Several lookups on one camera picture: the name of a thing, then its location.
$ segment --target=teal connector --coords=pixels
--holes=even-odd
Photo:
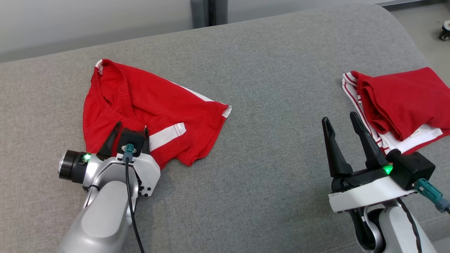
[[[122,159],[126,161],[128,158],[128,162],[131,162],[133,160],[133,153],[135,152],[135,147],[133,144],[128,143],[125,147],[125,150],[123,150],[123,157]]]
[[[443,198],[443,194],[430,184],[428,180],[424,178],[417,180],[414,189],[427,199],[431,200],[436,209],[440,212],[445,212],[450,209],[450,202]]]

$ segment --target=gray fabric surface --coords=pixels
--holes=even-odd
[[[341,89],[350,70],[382,75],[427,66],[395,18],[345,5],[166,34],[0,64],[0,252],[53,252],[80,211],[80,185],[58,178],[60,156],[84,150],[82,108],[101,58],[153,72],[233,111],[209,156],[171,161],[136,220],[146,252],[360,252],[348,214],[328,203],[321,119],[347,161],[364,154]],[[444,138],[421,150],[450,194]],[[405,201],[432,241],[450,216]],[[138,252],[130,230],[123,252]]]

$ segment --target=white stripe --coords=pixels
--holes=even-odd
[[[347,73],[347,75],[348,75],[348,78],[350,78],[352,81],[358,82],[358,79],[357,79],[356,77],[354,77],[354,76],[351,74],[351,72]]]
[[[438,136],[442,135],[442,130],[440,128],[434,128],[427,124],[423,124],[419,127],[420,134],[415,137],[408,137],[404,141],[398,141],[395,139],[394,135],[389,131],[386,134],[380,134],[381,139],[389,149],[399,149],[402,153],[406,152],[413,147],[425,143],[427,141],[434,140]]]
[[[230,113],[231,113],[231,105],[229,105],[229,106],[227,107],[227,109],[224,111],[224,113],[222,113],[222,116],[225,117],[225,118],[228,118],[228,116],[230,115]]]
[[[386,155],[391,151],[388,144],[383,145],[382,150]]]
[[[350,81],[350,76],[352,76],[351,73],[349,72],[349,73],[347,73],[347,75],[349,76],[349,78],[347,78],[345,74],[342,75],[342,78],[343,78],[347,83],[349,83],[350,85],[356,87],[356,84],[354,84],[354,83],[352,83],[352,82]]]
[[[99,69],[100,75],[103,75],[103,59],[99,60],[99,62],[97,62],[95,67]]]
[[[186,132],[184,123],[177,123],[173,126],[164,128],[163,130],[152,134],[150,138],[150,151],[153,151],[175,139],[182,136]]]
[[[193,90],[190,90],[190,89],[188,89],[188,88],[186,88],[186,87],[183,87],[183,86],[181,86],[181,85],[179,85],[179,84],[176,84],[176,83],[174,83],[174,82],[172,82],[172,81],[170,81],[170,80],[168,80],[168,81],[171,82],[171,83],[173,83],[173,84],[175,84],[175,85],[180,86],[181,88],[183,88],[183,89],[185,89],[185,90],[187,90],[187,91],[189,91],[190,93],[192,93],[192,94],[196,95],[197,97],[201,98],[203,101],[206,101],[206,102],[215,102],[214,100],[209,99],[209,98],[203,96],[202,94],[199,94],[199,93],[197,93],[197,92],[195,92],[195,91],[193,91]],[[222,113],[222,116],[225,117],[225,118],[228,118],[228,116],[230,115],[230,113],[231,113],[231,105],[229,105],[229,106],[227,107],[227,109],[224,111],[224,113]]]
[[[181,86],[181,85],[179,85],[179,84],[176,84],[176,83],[174,83],[174,82],[172,82],[172,81],[170,81],[170,80],[168,80],[168,81],[171,82],[171,83],[173,83],[173,84],[175,84],[175,85],[180,86],[181,88],[183,88],[183,89],[185,89],[185,90],[188,90],[190,93],[192,93],[192,94],[196,95],[197,97],[201,98],[203,101],[206,101],[206,102],[213,102],[212,99],[209,99],[209,98],[203,96],[202,94],[199,94],[199,93],[197,93],[197,92],[195,92],[195,91],[193,91],[193,90],[190,90],[190,89],[188,89],[188,88],[186,88],[186,87],[183,87],[183,86]]]
[[[348,96],[348,98],[350,98],[351,103],[354,105],[354,107],[356,108],[356,112],[358,113],[358,115],[360,116],[364,126],[367,128],[367,130],[369,130],[369,132],[371,133],[371,136],[374,140],[378,140],[380,138],[380,136],[378,135],[378,133],[375,131],[375,129],[366,122],[364,115],[361,114],[361,112],[364,113],[364,110],[362,109],[362,106],[360,104],[356,104],[354,101],[354,98],[356,98],[357,94],[356,94],[356,90],[354,88],[354,86],[352,86],[351,84],[349,84],[345,78],[342,79],[342,89],[344,90],[345,94]],[[381,141],[380,143],[378,143],[378,146],[381,146],[383,144],[383,142]]]

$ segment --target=folded red shirt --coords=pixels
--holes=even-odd
[[[230,111],[231,106],[152,73],[103,59],[94,68],[84,105],[86,151],[97,153],[120,121],[133,131],[147,126],[151,155],[161,169],[173,158],[191,166],[208,155]]]
[[[404,141],[423,124],[442,130],[442,135],[414,150],[450,134],[450,89],[432,69],[379,77],[351,73],[358,80],[357,93],[367,121],[377,132],[391,131]]]

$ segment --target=caster wheel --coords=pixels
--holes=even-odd
[[[450,39],[450,32],[448,31],[441,31],[441,33],[439,33],[439,39],[442,41],[446,41]]]

